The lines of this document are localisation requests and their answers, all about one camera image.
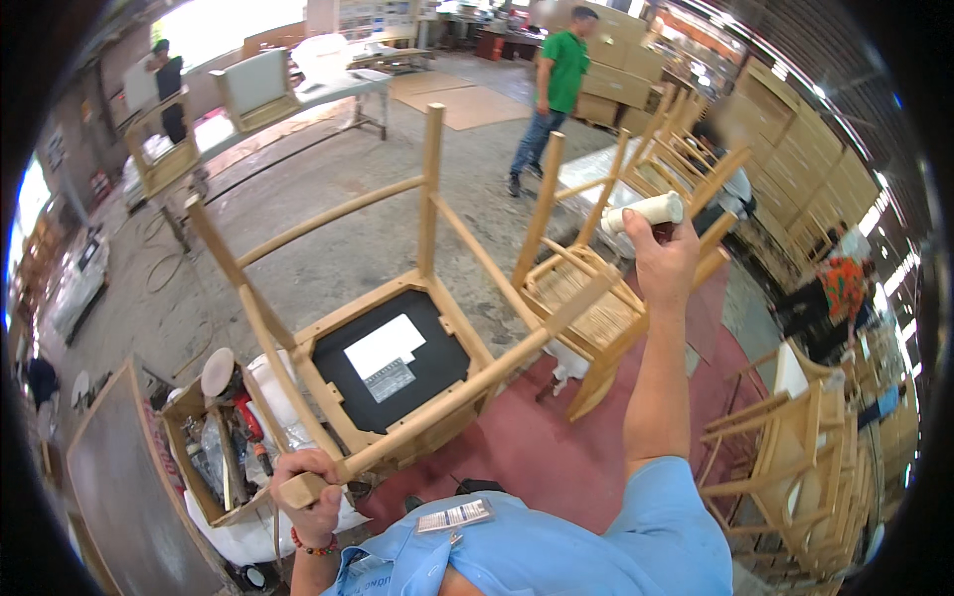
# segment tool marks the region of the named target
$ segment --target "white plastic tube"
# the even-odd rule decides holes
[[[625,230],[623,225],[623,210],[632,209],[644,216],[650,225],[657,223],[682,222],[682,197],[676,191],[669,191],[665,195],[650,196],[632,205],[613,209],[600,220],[600,226],[607,234],[619,234]]]

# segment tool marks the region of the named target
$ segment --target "sneaker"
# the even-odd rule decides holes
[[[529,163],[526,166],[524,166],[524,170],[527,170],[532,175],[535,175],[541,180],[543,179],[543,168],[541,168],[540,164],[538,163]]]
[[[507,181],[507,190],[510,196],[520,196],[520,175],[511,174]]]
[[[404,498],[404,513],[410,513],[424,504],[424,499],[417,495],[407,495]]]

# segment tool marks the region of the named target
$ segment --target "red bead bracelet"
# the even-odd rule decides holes
[[[303,545],[301,540],[299,540],[298,532],[295,531],[294,526],[292,526],[292,542],[294,542],[295,546],[298,548],[304,549],[304,551],[309,555],[317,555],[319,557],[323,555],[330,555],[331,553],[338,550],[338,537],[334,534],[331,535],[331,542],[328,543],[328,546],[325,548],[312,548],[311,546]]]

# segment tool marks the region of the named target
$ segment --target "worker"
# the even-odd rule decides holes
[[[622,507],[603,535],[542,511],[516,496],[481,491],[413,509],[379,536],[328,553],[336,540],[341,488],[327,486],[307,510],[277,487],[310,471],[339,483],[323,451],[279,458],[272,496],[288,514],[299,544],[293,596],[312,594],[731,594],[732,560],[718,524],[693,481],[689,383],[685,368],[686,302],[699,243],[688,221],[660,244],[643,216],[627,210],[639,286],[653,311],[646,349],[623,425]],[[534,470],[528,466],[528,474]],[[492,519],[418,533],[418,518],[486,500]]]
[[[53,394],[59,390],[59,378],[53,370],[53,365],[41,356],[31,358],[24,372],[27,386],[33,393],[33,404],[39,412],[40,405],[44,401],[51,401]]]
[[[707,155],[709,167],[696,157],[686,155],[695,168],[706,175],[711,171],[710,167],[715,166],[716,160],[728,153],[723,148],[722,135],[716,130],[716,126],[710,118],[696,122],[691,134],[712,154]],[[713,197],[709,199],[706,206],[696,214],[693,218],[693,227],[695,233],[702,236],[727,211],[736,214],[740,221],[744,221],[755,210],[756,200],[752,198],[752,184],[749,182],[749,176],[745,174],[745,169],[739,167],[729,176],[722,188],[717,190]]]
[[[536,105],[530,125],[517,146],[517,155],[510,163],[507,190],[511,196],[520,195],[520,173],[525,167],[538,178],[543,177],[540,155],[550,133],[560,130],[576,105],[583,74],[590,67],[584,39],[595,31],[598,19],[592,9],[574,7],[570,13],[570,28],[548,35],[543,42],[537,61]]]
[[[907,395],[907,385],[892,385],[884,395],[858,413],[858,430],[871,422],[881,422],[898,409],[901,398]]]
[[[153,46],[153,57],[146,62],[146,70],[156,73],[159,101],[164,101],[182,88],[182,56],[169,57],[168,39],[160,39]],[[181,104],[174,104],[162,111],[162,129],[173,143],[186,137],[184,116]]]
[[[848,309],[848,349],[855,345],[855,317],[864,300],[867,280],[875,273],[875,263],[866,258],[859,265],[851,257],[833,257],[822,264],[815,278],[781,299],[769,311],[784,319],[794,315],[784,325],[782,334],[790,338],[824,317],[836,317],[842,308]],[[804,310],[795,314],[795,309]]]
[[[825,260],[828,258],[828,255],[831,254],[835,247],[838,246],[841,237],[845,235],[848,231],[848,224],[845,220],[838,222],[837,226],[832,226],[828,228],[828,231],[825,232],[825,235],[828,236],[827,246],[824,240],[819,240],[815,243],[815,246],[812,247],[812,250],[808,251],[808,260],[814,261],[815,257],[818,257],[819,260]]]

